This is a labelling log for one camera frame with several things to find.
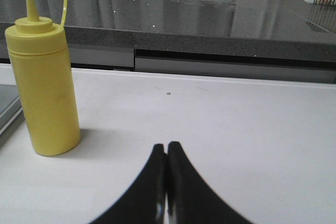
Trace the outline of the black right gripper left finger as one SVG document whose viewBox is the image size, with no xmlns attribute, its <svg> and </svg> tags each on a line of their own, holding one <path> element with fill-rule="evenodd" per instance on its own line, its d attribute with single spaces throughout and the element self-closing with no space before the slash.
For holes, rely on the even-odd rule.
<svg viewBox="0 0 336 224">
<path fill-rule="evenodd" d="M 165 164 L 164 146 L 155 144 L 131 186 L 92 223 L 163 223 Z"/>
</svg>

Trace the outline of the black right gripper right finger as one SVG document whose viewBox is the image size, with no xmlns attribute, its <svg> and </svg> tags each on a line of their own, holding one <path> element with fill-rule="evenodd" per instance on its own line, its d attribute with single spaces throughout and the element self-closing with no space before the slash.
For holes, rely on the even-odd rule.
<svg viewBox="0 0 336 224">
<path fill-rule="evenodd" d="M 209 187 L 179 142 L 169 143 L 166 173 L 169 223 L 251 223 Z"/>
</svg>

